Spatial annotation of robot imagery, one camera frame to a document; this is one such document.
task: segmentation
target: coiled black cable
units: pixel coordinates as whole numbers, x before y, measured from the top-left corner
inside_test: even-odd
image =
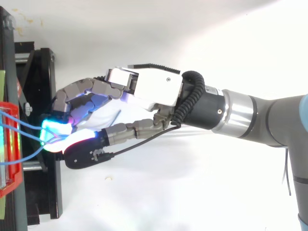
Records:
[[[182,74],[184,80],[191,81],[194,83],[194,89],[190,95],[185,99],[185,101],[175,110],[174,115],[171,119],[171,124],[181,127],[181,123],[184,121],[185,117],[192,110],[193,106],[201,98],[204,90],[205,84],[204,79],[201,74],[195,71],[187,71]]]

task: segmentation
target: silver metal ring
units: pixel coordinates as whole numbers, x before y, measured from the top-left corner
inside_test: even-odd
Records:
[[[217,134],[240,137],[247,131],[252,120],[254,113],[252,100],[248,95],[230,90],[223,90],[223,93],[225,112],[212,131]]]

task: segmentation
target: blue light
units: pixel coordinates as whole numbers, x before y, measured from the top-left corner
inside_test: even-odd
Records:
[[[69,147],[70,145],[77,143],[79,141],[95,137],[95,131],[92,131],[90,129],[82,129],[71,134],[72,133],[71,124],[61,124],[50,120],[44,120],[42,123],[42,128],[43,129],[40,134],[40,139],[42,141],[49,141],[51,138],[53,138],[53,135],[45,131],[44,128],[49,129],[50,131],[56,133],[57,135],[67,135],[65,139],[59,139],[59,140],[55,139],[55,141],[52,141],[52,143],[46,144],[44,146],[44,149],[46,151],[52,153],[57,153],[60,151],[64,153],[66,148]]]
[[[48,119],[45,119],[43,121],[42,128],[43,129],[41,130],[39,137],[42,141],[49,141],[51,138],[54,137],[50,132],[47,132],[45,128],[49,129],[50,131],[54,132],[57,135],[70,135],[73,129],[72,125],[69,123],[61,124]],[[60,152],[62,150],[61,142],[62,140],[55,142],[53,144],[47,144],[44,146],[44,149],[53,153]]]

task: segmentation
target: metal rod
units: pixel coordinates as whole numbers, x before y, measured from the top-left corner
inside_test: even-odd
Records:
[[[26,64],[28,62],[29,53],[15,54],[16,64]]]
[[[39,171],[42,170],[42,166],[39,161],[26,161],[23,163],[24,171]]]

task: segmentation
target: blue wire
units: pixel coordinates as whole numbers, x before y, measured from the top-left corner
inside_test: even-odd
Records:
[[[58,136],[56,133],[50,131],[50,130],[47,129],[47,128],[42,128],[42,127],[37,127],[37,126],[30,125],[30,124],[28,124],[28,123],[26,123],[26,122],[24,122],[24,121],[21,121],[20,119],[15,118],[14,116],[11,116],[11,115],[5,113],[4,111],[1,111],[1,110],[0,110],[0,115],[6,116],[6,117],[10,118],[11,120],[14,120],[14,121],[16,121],[16,122],[18,122],[18,123],[20,123],[20,124],[22,124],[22,125],[24,125],[24,126],[26,126],[26,127],[28,127],[28,128],[31,128],[31,129],[34,129],[34,130],[42,130],[42,129],[44,129],[44,130],[46,130],[47,132],[49,132],[49,133],[51,133],[52,135],[54,135],[55,137]]]
[[[43,148],[44,148],[44,146],[41,146],[33,154],[31,154],[31,155],[29,155],[29,156],[27,156],[25,158],[19,159],[19,160],[9,161],[9,162],[0,162],[0,166],[1,165],[14,165],[14,164],[18,164],[18,163],[24,162],[26,160],[29,160],[29,159],[33,158],[34,156],[36,156],[37,154],[39,154],[39,152],[42,151]]]
[[[12,127],[12,126],[9,126],[9,125],[6,125],[6,124],[1,124],[1,123],[0,123],[0,126],[1,126],[1,127],[4,127],[4,128],[11,129],[11,130],[13,130],[13,131],[16,131],[16,132],[18,132],[18,133],[20,133],[20,134],[22,134],[22,135],[24,135],[24,136],[27,136],[27,137],[29,137],[29,138],[32,138],[32,139],[34,139],[34,140],[36,140],[36,141],[43,142],[43,143],[48,143],[48,142],[42,141],[40,138],[38,138],[38,137],[36,137],[36,136],[30,135],[30,134],[28,134],[28,133],[26,133],[26,132],[23,132],[23,131],[21,131],[21,130],[19,130],[19,129],[17,129],[17,128]]]

